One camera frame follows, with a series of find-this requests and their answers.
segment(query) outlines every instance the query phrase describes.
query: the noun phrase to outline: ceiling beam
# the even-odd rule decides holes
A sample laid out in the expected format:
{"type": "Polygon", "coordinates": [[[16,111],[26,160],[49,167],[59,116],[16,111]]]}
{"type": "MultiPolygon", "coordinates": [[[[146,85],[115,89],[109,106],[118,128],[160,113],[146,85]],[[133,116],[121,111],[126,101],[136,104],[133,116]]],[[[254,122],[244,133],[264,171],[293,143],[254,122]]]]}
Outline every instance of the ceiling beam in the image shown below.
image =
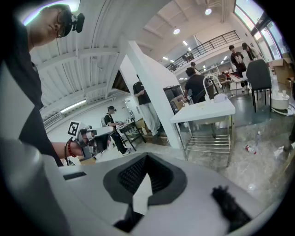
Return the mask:
{"type": "Polygon", "coordinates": [[[176,5],[179,7],[179,9],[182,11],[182,13],[184,14],[185,18],[187,19],[187,21],[189,21],[189,18],[187,16],[187,14],[185,13],[184,9],[180,6],[180,4],[177,2],[177,0],[174,0],[174,2],[176,3],[176,5]]]}
{"type": "Polygon", "coordinates": [[[150,44],[146,44],[146,43],[144,43],[144,42],[140,42],[140,41],[136,41],[136,43],[137,43],[139,46],[143,46],[143,47],[146,47],[146,48],[148,48],[148,49],[153,50],[153,46],[150,45],[150,44]]]}
{"type": "MultiPolygon", "coordinates": [[[[102,83],[102,84],[97,84],[95,86],[91,86],[89,88],[85,88],[85,94],[90,93],[92,91],[98,90],[98,89],[102,89],[106,87],[106,83],[102,83]]],[[[82,90],[77,91],[75,93],[72,93],[66,97],[63,97],[57,101],[55,101],[54,103],[50,104],[49,106],[43,108],[40,110],[41,115],[45,115],[46,113],[50,112],[51,110],[55,109],[55,108],[59,108],[62,109],[63,107],[71,104],[74,98],[78,97],[78,96],[82,96],[84,95],[84,92],[82,90]]]]}
{"type": "Polygon", "coordinates": [[[166,17],[164,17],[163,15],[161,15],[161,13],[157,13],[157,15],[163,20],[165,21],[168,25],[170,25],[171,28],[174,28],[174,26],[171,24],[170,20],[167,19],[166,17]]]}
{"type": "Polygon", "coordinates": [[[151,29],[151,28],[148,27],[148,26],[144,26],[143,29],[146,30],[146,31],[148,31],[148,32],[150,32],[150,33],[152,33],[152,34],[154,34],[154,35],[156,35],[156,36],[159,37],[160,39],[164,39],[164,37],[163,37],[160,33],[158,33],[157,31],[155,31],[155,30],[153,30],[153,29],[151,29]]]}
{"type": "MultiPolygon", "coordinates": [[[[99,48],[89,48],[89,49],[81,49],[79,50],[79,57],[91,57],[91,56],[101,56],[101,55],[115,55],[118,53],[119,49],[116,47],[99,47],[99,48]]],[[[39,72],[43,70],[49,70],[51,67],[55,67],[56,65],[75,60],[76,59],[76,52],[65,53],[60,56],[51,58],[42,64],[37,66],[39,72]]]]}

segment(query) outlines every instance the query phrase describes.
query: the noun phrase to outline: eyeglasses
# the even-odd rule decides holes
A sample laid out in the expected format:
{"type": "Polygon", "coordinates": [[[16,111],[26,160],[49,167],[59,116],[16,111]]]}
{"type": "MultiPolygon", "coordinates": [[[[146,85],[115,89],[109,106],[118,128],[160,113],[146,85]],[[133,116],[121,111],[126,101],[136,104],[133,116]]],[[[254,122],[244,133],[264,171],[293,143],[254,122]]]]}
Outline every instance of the eyeglasses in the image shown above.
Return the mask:
{"type": "Polygon", "coordinates": [[[60,25],[57,37],[62,38],[65,36],[65,28],[72,25],[72,14],[69,11],[61,11],[57,15],[57,23],[60,25]]]}

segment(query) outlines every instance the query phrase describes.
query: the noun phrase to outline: floor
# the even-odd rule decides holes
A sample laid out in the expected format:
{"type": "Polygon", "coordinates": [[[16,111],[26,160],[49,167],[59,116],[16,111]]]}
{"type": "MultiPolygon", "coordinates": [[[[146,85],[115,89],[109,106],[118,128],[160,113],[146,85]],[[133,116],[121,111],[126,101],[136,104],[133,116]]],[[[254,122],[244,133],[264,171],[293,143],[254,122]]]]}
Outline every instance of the floor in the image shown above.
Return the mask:
{"type": "MultiPolygon", "coordinates": [[[[285,85],[278,84],[274,80],[275,88],[286,89],[285,85]]],[[[282,147],[288,140],[293,117],[270,112],[269,105],[265,105],[264,92],[258,93],[257,112],[254,112],[252,96],[244,95],[238,91],[238,96],[231,99],[236,107],[236,135],[237,140],[233,147],[231,162],[225,168],[227,155],[211,155],[211,153],[188,153],[188,161],[213,169],[227,177],[236,185],[256,198],[263,206],[268,207],[275,200],[281,198],[289,176],[293,173],[284,172],[288,165],[288,153],[283,152],[282,147]],[[245,150],[246,145],[254,145],[254,137],[257,131],[262,132],[262,139],[258,146],[257,154],[251,154],[245,150]]],[[[201,126],[199,131],[207,131],[210,127],[201,126]]],[[[137,153],[153,152],[184,160],[181,150],[151,143],[143,143],[140,140],[134,142],[137,153]]],[[[97,156],[96,162],[121,158],[116,147],[110,148],[102,155],[97,156]]],[[[141,187],[134,195],[135,211],[144,214],[147,210],[146,202],[151,195],[149,177],[146,176],[141,187]]]]}

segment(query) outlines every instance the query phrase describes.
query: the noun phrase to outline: white pillar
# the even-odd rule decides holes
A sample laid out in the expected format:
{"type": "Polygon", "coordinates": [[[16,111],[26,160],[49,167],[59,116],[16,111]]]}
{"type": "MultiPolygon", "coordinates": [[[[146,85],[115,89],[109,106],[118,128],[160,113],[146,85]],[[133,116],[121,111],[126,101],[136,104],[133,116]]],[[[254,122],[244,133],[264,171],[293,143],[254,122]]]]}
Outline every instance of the white pillar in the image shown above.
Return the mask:
{"type": "MultiPolygon", "coordinates": [[[[135,41],[128,41],[126,55],[137,72],[157,112],[171,147],[180,148],[180,140],[177,131],[170,123],[170,119],[174,116],[174,113],[160,82],[161,80],[165,80],[165,78],[162,78],[157,70],[153,70],[154,68],[150,67],[146,55],[143,54],[135,41]]],[[[131,86],[128,82],[126,84],[129,91],[133,93],[133,85],[131,86]]]]}

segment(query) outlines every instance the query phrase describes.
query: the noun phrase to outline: fluorescent light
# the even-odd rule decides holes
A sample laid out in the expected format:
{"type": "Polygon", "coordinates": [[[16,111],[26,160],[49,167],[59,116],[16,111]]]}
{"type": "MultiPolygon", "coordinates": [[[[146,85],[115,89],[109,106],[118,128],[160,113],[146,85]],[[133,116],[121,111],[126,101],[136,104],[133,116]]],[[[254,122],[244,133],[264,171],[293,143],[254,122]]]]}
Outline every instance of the fluorescent light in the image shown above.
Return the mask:
{"type": "Polygon", "coordinates": [[[84,102],[86,102],[86,100],[80,101],[80,102],[78,102],[78,103],[76,103],[76,104],[74,104],[74,105],[72,105],[72,106],[69,106],[69,107],[67,107],[67,108],[65,108],[65,109],[63,109],[63,110],[61,110],[60,112],[61,112],[61,113],[64,113],[64,112],[66,112],[67,110],[70,110],[70,109],[72,109],[73,107],[76,107],[76,106],[78,106],[78,105],[80,105],[80,104],[82,104],[82,103],[84,103],[84,102]]]}
{"type": "Polygon", "coordinates": [[[55,4],[67,4],[67,5],[69,5],[69,7],[70,7],[70,9],[71,9],[72,12],[76,12],[78,10],[78,8],[79,8],[80,0],[62,0],[62,1],[56,1],[56,2],[49,3],[47,5],[41,6],[38,9],[34,10],[33,12],[31,12],[25,18],[25,20],[23,21],[23,24],[24,25],[27,25],[28,23],[30,23],[39,14],[39,12],[44,7],[52,6],[52,5],[55,5],[55,4]]]}
{"type": "Polygon", "coordinates": [[[211,10],[210,8],[208,8],[208,9],[205,10],[205,14],[206,14],[206,15],[210,15],[211,12],[212,12],[212,10],[211,10]]]}
{"type": "Polygon", "coordinates": [[[180,29],[175,29],[175,30],[173,31],[173,33],[174,33],[175,35],[177,35],[179,32],[180,32],[180,29]]]}

